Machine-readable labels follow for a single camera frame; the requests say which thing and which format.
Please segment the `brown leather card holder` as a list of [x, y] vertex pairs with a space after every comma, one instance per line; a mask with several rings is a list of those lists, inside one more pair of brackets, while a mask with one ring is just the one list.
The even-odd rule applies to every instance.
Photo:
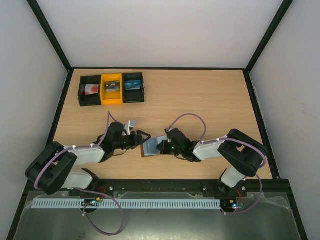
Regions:
[[157, 146], [162, 143], [162, 141], [167, 141], [167, 136], [151, 137], [149, 140], [144, 142], [141, 146], [141, 156], [143, 158], [159, 156], [161, 153], [157, 149]]

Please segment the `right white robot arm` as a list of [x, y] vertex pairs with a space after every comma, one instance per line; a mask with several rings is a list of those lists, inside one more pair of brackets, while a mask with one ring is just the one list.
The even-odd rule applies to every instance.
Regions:
[[218, 191], [229, 196], [237, 184], [247, 177], [255, 177], [267, 163], [267, 148], [238, 129], [209, 141], [191, 141], [178, 128], [167, 133], [156, 149], [161, 155], [182, 156], [189, 162], [202, 162], [212, 158], [225, 158], [231, 167], [221, 174]]

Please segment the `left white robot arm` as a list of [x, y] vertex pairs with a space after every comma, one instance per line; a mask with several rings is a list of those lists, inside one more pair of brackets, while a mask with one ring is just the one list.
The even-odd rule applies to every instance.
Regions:
[[84, 164], [107, 161], [116, 150], [133, 150], [151, 138], [134, 125], [111, 123], [106, 132], [89, 145], [64, 146], [57, 141], [48, 144], [28, 166], [25, 176], [34, 188], [53, 195], [61, 189], [88, 189], [97, 176], [86, 168], [75, 169]]

